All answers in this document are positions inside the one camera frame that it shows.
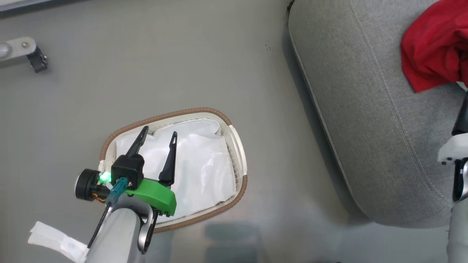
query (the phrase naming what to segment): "brown woven trim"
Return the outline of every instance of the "brown woven trim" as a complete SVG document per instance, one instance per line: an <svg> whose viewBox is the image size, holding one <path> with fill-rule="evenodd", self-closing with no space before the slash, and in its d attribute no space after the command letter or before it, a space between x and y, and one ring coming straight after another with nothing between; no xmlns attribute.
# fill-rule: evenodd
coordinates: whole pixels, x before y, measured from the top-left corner
<svg viewBox="0 0 468 263"><path fill-rule="evenodd" d="M194 108L194 109L189 109L189 110L179 110L179 111L174 111L174 112L170 112L170 113L166 113L166 114L163 114L163 115L159 115L159 116L156 116L156 117L151 117L151 118L148 118L146 120L142 120L142 121L139 121L139 122L135 122L133 124L130 124L128 126L125 126L124 128L121 128L121 129L118 129L117 131L115 131L113 134L111 134L107 140L104 142L104 145L102 146L102 149L101 149L101 155L100 155L100 159L99 160L105 160L106 159L106 152L107 152L107 148L109 148L109 145L110 143L117 137L119 136L120 134L124 133L124 132L127 132L129 130L132 130L132 129L135 129L135 128L138 128L142 125L146 125L146 124L150 124L150 123L153 123L153 122L157 122L157 121L160 121L160 120L163 120L163 119L168 119L168 118L172 118L172 117L177 117L177 116L180 116L180 115L186 115L186 114L192 114L192 113L199 113L199 112L208 112L208 113L212 113L218 117L220 117L227 125L231 125L231 121L226 117L226 115L222 114L220 111L218 110L215 110L215 109L212 109L212 108Z"/></svg>
<svg viewBox="0 0 468 263"><path fill-rule="evenodd" d="M100 160L105 160L106 159L106 152L107 152L107 149L109 148L110 143L117 136L119 136L120 134L122 134L124 132L127 132L129 130L138 128L138 127L146 125L146 124L157 122L157 121L160 121L160 120L163 120L163 119L177 117L177 116L180 116L180 115L199 113L199 112L212 113L212 114L220 117L227 125L231 125L231 121L229 121L229 119L224 114L222 114L220 111L212 109L212 108L195 108L195 109L189 109L189 110L179 110L179 111L174 111L174 112L166 113L166 114L163 114L163 115L151 117L151 118L148 118L146 120L142 120L142 121L130 124L128 126L125 126L124 128L118 129L117 131L112 133L107 138L107 140L104 142L104 145L102 146ZM181 228L181 227L184 227L184 226L190 226L190 225L193 225L193 224L198 223L200 221L203 221L203 220L206 220L208 218L214 217L215 215L221 214L221 213L231 209L233 206L235 206L240 201L240 199L242 198L242 196L245 193L246 188L247 188L247 175L244 175L242 177L241 190L239 191L239 194L237 194L237 196L234 198L234 200L232 200L232 202L230 202L227 205L225 205L223 207L220 207L220 208L218 208L218 209L216 209L214 211L211 211L211 212L209 212L207 214L195 217L193 219L190 219L190 220L187 220L187 221L184 221L184 222L180 222L180 223L177 223L177 224L169 225L169 226L163 226L163 227L155 228L154 233L160 233L160 232L165 232L165 231L169 231L169 230L178 229L178 228Z"/></svg>
<svg viewBox="0 0 468 263"><path fill-rule="evenodd" d="M193 224L198 223L200 221L206 220L208 218L212 218L215 215L219 215L219 214L221 214L223 212L226 212L227 210L231 209L233 206L235 206L240 201L240 199L242 198L242 196L245 193L245 189L247 189L247 175L244 175L242 177L241 190L239 191L239 194L234 198L234 200L231 203L228 203L227 205L225 205L223 207L220 207L220 208L218 208L218 209L216 209L214 211L211 211L211 212L209 212L207 214L195 217L193 219L190 219L190 220L187 220L187 221L184 221L184 222L180 222L180 223L169 225L169 226L163 226L163 227L155 228L153 233L161 233L161 232L178 229L178 228L185 227L185 226L190 226L190 225L193 225Z"/></svg>

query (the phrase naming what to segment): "green led light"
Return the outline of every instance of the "green led light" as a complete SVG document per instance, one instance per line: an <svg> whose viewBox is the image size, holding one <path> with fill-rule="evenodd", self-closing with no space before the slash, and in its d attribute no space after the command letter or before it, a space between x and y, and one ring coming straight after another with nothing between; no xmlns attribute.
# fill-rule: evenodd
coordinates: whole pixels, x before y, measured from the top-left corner
<svg viewBox="0 0 468 263"><path fill-rule="evenodd" d="M112 177L110 176L110 172L103 172L103 173L99 176L99 180L100 180L102 183L108 183L108 182L112 181Z"/></svg>

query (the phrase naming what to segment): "gray ottoman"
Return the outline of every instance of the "gray ottoman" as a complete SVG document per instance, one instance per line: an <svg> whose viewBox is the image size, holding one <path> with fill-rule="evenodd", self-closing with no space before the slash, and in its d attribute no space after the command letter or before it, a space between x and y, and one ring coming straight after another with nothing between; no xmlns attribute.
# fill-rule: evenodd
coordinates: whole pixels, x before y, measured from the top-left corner
<svg viewBox="0 0 468 263"><path fill-rule="evenodd" d="M297 0L289 30L337 163L360 209L379 224L449 223L453 166L437 163L463 90L415 94L400 40L430 5Z"/></svg>

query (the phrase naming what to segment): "white basket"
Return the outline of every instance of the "white basket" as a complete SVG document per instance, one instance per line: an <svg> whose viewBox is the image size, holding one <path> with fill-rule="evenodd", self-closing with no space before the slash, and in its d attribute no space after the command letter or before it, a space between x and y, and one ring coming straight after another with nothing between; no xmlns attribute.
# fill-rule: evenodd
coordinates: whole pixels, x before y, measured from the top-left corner
<svg viewBox="0 0 468 263"><path fill-rule="evenodd" d="M143 126L149 126L149 133L154 133L155 130L162 127L177 124L180 122L197 120L197 119L210 119L218 122L221 126L221 135L224 137L231 164L233 166L235 176L235 194L225 202L220 202L217 205L199 211L192 215L188 215L175 220L157 223L154 232L163 232L188 226L207 218L213 217L233 207L243 196L247 187L247 161L245 158L244 148L241 139L236 129L232 126L229 119L221 112L210 108L197 108L190 110L181 110L171 112L168 114L156 116L153 118L140 121L129 126L126 126L115 133L113 133L104 143L101 151L101 160L99 162L99 171L110 171L110 167L117 158L117 143L116 141L128 134L138 133Z"/></svg>

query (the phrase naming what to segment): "red fabric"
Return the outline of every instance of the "red fabric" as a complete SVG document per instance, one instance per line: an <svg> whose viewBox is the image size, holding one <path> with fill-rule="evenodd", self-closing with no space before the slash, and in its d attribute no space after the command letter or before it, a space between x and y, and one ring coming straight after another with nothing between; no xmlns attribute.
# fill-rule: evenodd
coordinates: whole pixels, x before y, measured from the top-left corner
<svg viewBox="0 0 468 263"><path fill-rule="evenodd" d="M441 0L408 28L402 70L414 91L468 83L468 0Z"/></svg>

